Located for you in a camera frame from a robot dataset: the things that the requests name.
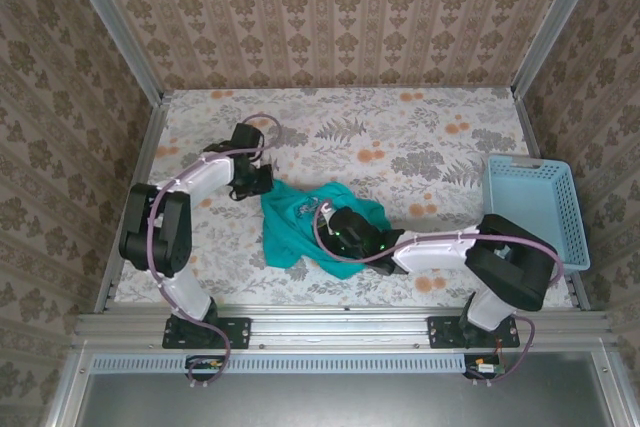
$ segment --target teal t-shirt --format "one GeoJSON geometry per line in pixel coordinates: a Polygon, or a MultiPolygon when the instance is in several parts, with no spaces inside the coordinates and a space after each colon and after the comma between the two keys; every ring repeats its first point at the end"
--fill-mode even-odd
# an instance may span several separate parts
{"type": "Polygon", "coordinates": [[[316,243],[313,215],[318,205],[326,199],[331,199],[335,209],[351,207],[380,230],[391,228],[382,205],[356,198],[342,184],[331,182],[319,189],[301,192],[275,180],[273,190],[260,197],[264,212],[263,247],[267,265],[287,269],[302,255],[306,255],[339,279],[347,279],[365,268],[364,264],[347,264],[332,259],[316,243]]]}

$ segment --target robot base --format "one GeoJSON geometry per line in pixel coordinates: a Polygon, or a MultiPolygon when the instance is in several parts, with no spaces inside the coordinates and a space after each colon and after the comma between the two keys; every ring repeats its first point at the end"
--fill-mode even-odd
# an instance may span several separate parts
{"type": "MultiPolygon", "coordinates": [[[[219,317],[215,326],[222,330],[232,349],[248,349],[251,338],[251,319],[248,317],[219,317]]],[[[224,342],[215,332],[172,315],[167,319],[162,338],[164,349],[224,349],[224,342]]]]}
{"type": "Polygon", "coordinates": [[[475,326],[460,327],[460,317],[437,316],[427,319],[429,345],[432,349],[495,349],[497,339],[502,347],[520,347],[520,337],[513,317],[504,319],[493,332],[475,326]]]}

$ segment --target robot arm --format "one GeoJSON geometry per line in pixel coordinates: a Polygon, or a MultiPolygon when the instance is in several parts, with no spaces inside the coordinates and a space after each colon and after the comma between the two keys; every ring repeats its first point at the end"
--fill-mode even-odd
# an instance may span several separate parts
{"type": "Polygon", "coordinates": [[[382,275],[471,270],[483,286],[468,300],[459,321],[465,347],[481,346],[478,339],[496,331],[516,310],[542,308],[556,252],[499,215],[485,215],[480,224],[459,231],[424,234],[379,231],[350,208],[325,205],[320,212],[324,220],[317,224],[317,235],[328,253],[362,259],[382,275]]]}
{"type": "MultiPolygon", "coordinates": [[[[270,165],[260,166],[260,154],[224,155],[225,152],[257,149],[262,133],[248,124],[238,124],[230,141],[211,144],[182,174],[171,179],[172,187],[160,201],[153,232],[153,263],[162,276],[166,295],[179,309],[196,320],[214,324],[215,302],[205,292],[188,265],[191,255],[191,210],[221,187],[230,186],[230,196],[242,200],[271,190],[270,165]]],[[[142,271],[149,269],[147,236],[151,206],[167,185],[136,184],[124,211],[119,241],[120,255],[142,271]]]]}

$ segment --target floral table cover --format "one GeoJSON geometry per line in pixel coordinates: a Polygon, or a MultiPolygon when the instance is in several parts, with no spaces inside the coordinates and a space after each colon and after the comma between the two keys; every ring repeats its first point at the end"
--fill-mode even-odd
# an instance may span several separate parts
{"type": "MultiPolygon", "coordinates": [[[[482,217],[482,172],[490,153],[526,154],[506,88],[190,90],[174,93],[150,181],[191,164],[258,112],[284,127],[264,155],[274,176],[301,190],[329,181],[385,206],[394,227],[431,232],[482,217]]],[[[276,129],[254,120],[267,141],[276,129]]],[[[479,285],[468,271],[382,277],[367,269],[341,281],[315,262],[265,265],[259,198],[234,202],[219,190],[192,212],[195,275],[218,303],[251,305],[463,306],[479,285]]],[[[125,263],[117,302],[159,302],[147,274],[125,263]]],[[[571,307],[564,281],[545,307],[571,307]]]]}

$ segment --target light blue basket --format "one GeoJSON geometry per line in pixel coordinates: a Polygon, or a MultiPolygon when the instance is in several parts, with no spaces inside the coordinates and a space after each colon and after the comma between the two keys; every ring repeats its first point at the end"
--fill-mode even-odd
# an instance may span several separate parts
{"type": "Polygon", "coordinates": [[[578,197],[566,163],[492,155],[483,195],[485,214],[502,215],[553,245],[567,273],[589,268],[578,197]]]}

